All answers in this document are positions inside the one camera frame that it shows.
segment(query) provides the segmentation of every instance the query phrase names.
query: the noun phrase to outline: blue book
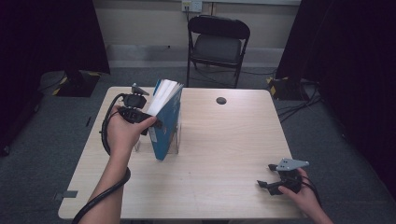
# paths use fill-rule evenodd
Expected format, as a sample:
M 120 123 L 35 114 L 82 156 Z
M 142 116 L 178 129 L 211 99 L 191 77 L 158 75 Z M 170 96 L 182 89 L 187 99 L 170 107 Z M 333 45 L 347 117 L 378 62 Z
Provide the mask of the blue book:
M 175 81 L 158 80 L 147 114 L 162 122 L 161 128 L 148 128 L 155 158 L 163 161 L 177 132 L 180 112 L 180 97 L 183 84 Z

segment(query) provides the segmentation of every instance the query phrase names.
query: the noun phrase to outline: folding chair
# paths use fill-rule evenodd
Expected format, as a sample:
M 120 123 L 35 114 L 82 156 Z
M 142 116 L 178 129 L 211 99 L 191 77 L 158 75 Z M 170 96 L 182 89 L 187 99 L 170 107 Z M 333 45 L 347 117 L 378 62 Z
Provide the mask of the folding chair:
M 186 87 L 189 87 L 190 63 L 193 62 L 195 69 L 197 63 L 234 68 L 233 87 L 236 88 L 250 38 L 248 26 L 239 20 L 200 15 L 190 19 L 188 29 L 189 57 Z M 192 34 L 198 34 L 195 43 Z

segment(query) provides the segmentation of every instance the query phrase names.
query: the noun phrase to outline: table surface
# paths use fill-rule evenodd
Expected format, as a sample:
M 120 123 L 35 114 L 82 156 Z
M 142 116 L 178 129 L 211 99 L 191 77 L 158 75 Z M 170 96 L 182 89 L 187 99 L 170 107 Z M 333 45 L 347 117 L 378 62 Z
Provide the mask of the table surface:
M 153 92 L 153 88 L 144 90 Z M 78 191 L 77 197 L 64 198 L 61 218 L 73 218 L 91 196 L 108 160 L 99 134 L 102 121 L 113 98 L 130 91 L 108 90 L 68 187 Z M 218 97 L 227 103 L 217 104 Z M 151 97 L 147 98 L 143 110 Z M 157 161 L 152 151 L 133 152 L 121 218 L 304 216 L 286 196 L 271 196 L 257 184 L 257 180 L 278 181 L 278 174 L 267 165 L 291 158 L 268 91 L 183 89 L 180 139 L 178 154 L 168 154 L 164 161 Z

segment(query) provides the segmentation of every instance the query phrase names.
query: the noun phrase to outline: dark backdrop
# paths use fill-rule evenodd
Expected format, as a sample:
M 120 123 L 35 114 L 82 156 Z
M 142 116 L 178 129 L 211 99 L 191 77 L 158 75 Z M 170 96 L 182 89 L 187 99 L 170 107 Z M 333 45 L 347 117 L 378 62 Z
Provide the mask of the dark backdrop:
M 69 62 L 109 73 L 92 0 L 0 2 L 1 149 L 33 111 L 41 76 Z
M 276 77 L 307 78 L 396 198 L 395 1 L 303 0 Z

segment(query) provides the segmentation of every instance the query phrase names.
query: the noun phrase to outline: hand-held controller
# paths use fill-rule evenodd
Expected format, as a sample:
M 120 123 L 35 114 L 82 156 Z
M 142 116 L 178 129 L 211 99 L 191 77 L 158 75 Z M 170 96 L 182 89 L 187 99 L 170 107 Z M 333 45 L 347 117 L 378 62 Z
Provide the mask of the hand-held controller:
M 268 184 L 258 180 L 260 188 L 268 189 L 271 195 L 281 195 L 279 186 L 284 186 L 291 189 L 295 193 L 298 193 L 301 189 L 303 178 L 300 176 L 297 168 L 309 165 L 308 161 L 297 161 L 291 159 L 282 159 L 279 165 L 269 164 L 268 168 L 271 171 L 277 171 L 279 173 L 280 181 Z
M 147 100 L 143 95 L 149 95 L 140 89 L 136 84 L 132 86 L 132 93 L 123 97 L 124 106 L 119 108 L 120 115 L 130 123 L 140 123 L 148 119 L 151 115 L 143 113 L 141 109 L 145 106 Z M 157 120 L 152 126 L 161 127 L 162 123 Z M 147 135 L 149 129 L 144 130 L 141 134 Z

